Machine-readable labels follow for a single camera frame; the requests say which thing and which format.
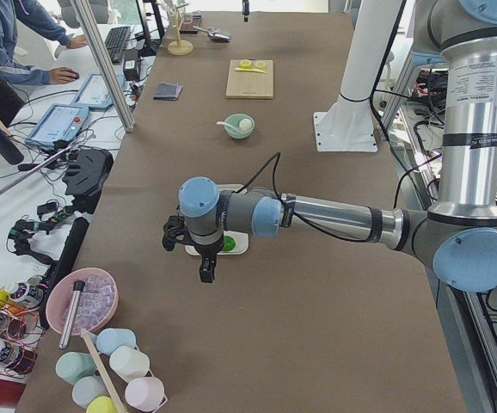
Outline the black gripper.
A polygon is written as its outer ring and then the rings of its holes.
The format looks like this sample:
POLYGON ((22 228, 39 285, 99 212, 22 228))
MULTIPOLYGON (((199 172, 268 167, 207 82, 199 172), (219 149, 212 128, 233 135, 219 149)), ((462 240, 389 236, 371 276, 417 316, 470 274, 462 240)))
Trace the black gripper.
MULTIPOLYGON (((185 218, 179 214, 170 215, 163 225, 162 246, 166 251, 173 251, 177 244, 188 245, 188 228, 185 218)), ((203 283, 215 281, 216 255, 203 255, 199 266, 199 277, 203 283)))

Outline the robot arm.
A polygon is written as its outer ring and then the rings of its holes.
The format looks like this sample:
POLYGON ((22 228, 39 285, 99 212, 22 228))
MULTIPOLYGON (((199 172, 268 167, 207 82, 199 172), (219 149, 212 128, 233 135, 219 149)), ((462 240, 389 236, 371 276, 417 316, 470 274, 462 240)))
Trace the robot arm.
POLYGON ((418 2, 414 48, 440 54, 449 66, 439 197, 426 211, 384 211, 250 185, 222 190, 199 176, 181 185, 163 248, 194 247, 199 277, 211 282, 226 231, 273 237, 304 223, 349 242, 383 243, 461 291, 497 287, 497 1, 418 2))

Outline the person's hand at keyboard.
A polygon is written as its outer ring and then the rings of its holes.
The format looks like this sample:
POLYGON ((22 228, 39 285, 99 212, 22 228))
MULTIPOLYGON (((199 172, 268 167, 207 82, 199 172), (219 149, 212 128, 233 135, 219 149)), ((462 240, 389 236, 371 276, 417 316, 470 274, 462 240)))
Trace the person's hand at keyboard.
POLYGON ((88 41, 83 34, 73 35, 69 38, 69 42, 66 44, 66 47, 69 49, 78 49, 83 48, 88 45, 88 41))

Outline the person's hand on mouse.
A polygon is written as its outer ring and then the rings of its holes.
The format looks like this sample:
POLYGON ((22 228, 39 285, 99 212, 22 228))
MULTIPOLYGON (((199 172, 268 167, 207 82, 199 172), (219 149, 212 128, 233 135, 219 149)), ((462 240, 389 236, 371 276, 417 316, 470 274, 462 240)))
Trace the person's hand on mouse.
POLYGON ((66 84, 76 81, 71 75, 73 70, 68 67, 59 67, 48 72, 49 84, 66 84))

